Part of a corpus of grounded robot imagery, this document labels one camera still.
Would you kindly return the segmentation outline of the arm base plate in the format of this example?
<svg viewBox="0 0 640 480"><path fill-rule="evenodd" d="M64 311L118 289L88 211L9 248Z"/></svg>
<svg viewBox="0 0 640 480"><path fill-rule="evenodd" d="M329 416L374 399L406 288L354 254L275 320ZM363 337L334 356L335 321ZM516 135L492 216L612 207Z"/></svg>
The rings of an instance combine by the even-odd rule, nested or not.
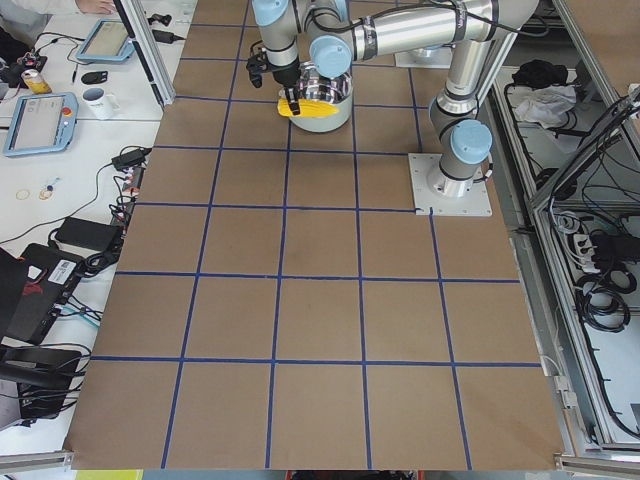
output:
<svg viewBox="0 0 640 480"><path fill-rule="evenodd" d="M490 217L492 208L478 167L467 180L452 180L440 169L441 154L408 155L414 210L417 215Z"/></svg>

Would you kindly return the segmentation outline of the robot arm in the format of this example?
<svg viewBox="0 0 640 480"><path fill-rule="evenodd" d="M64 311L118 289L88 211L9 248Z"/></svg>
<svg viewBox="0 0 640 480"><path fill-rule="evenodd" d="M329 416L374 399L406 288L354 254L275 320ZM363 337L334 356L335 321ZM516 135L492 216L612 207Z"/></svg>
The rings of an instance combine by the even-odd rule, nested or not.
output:
<svg viewBox="0 0 640 480"><path fill-rule="evenodd" d="M279 106L282 116L310 116L308 101L302 100L299 87L300 59L297 37L312 1L251 2L261 39L251 46L246 69L255 88L262 87L262 76L271 73L283 87L286 106Z"/></svg>
<svg viewBox="0 0 640 480"><path fill-rule="evenodd" d="M311 59L328 78L355 61L452 46L445 85L430 106L442 156L427 182L441 197L460 198L471 189L492 145L488 127L473 117L481 89L493 79L491 50L520 33L537 6L535 1L420 1L351 21L341 18L336 2L313 1L305 30L312 39Z"/></svg>

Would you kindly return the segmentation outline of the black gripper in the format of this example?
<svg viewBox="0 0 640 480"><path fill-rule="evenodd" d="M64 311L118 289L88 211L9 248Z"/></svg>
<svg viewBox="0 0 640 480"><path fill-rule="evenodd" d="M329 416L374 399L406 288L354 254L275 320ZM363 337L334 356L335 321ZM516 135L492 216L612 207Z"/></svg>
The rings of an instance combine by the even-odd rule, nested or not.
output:
<svg viewBox="0 0 640 480"><path fill-rule="evenodd" d="M295 86L300 78L300 63L292 62L288 65L270 64L270 71L274 80L284 87L285 101L290 113L299 113L299 94ZM268 59L263 48L252 51L246 62L249 80L254 88L261 88L263 75L268 72Z"/></svg>

